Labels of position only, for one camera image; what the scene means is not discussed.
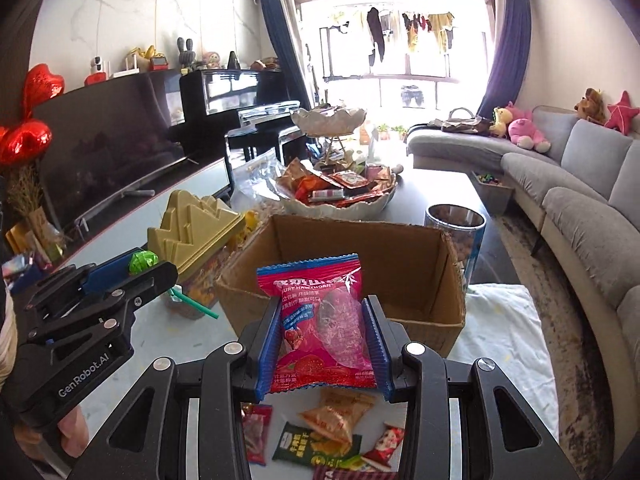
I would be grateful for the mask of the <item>person's hand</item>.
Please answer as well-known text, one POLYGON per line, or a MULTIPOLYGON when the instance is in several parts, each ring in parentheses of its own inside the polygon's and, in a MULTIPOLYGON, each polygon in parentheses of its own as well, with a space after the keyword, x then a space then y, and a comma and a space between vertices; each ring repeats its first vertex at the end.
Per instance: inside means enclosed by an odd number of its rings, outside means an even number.
MULTIPOLYGON (((89 443, 89 430, 80 406, 76 406, 58 422, 58 430, 62 434, 61 446, 65 453, 73 458, 81 456, 89 443)), ((18 445, 29 458, 44 462, 40 450, 42 435, 38 431, 18 422, 13 432, 18 445)))

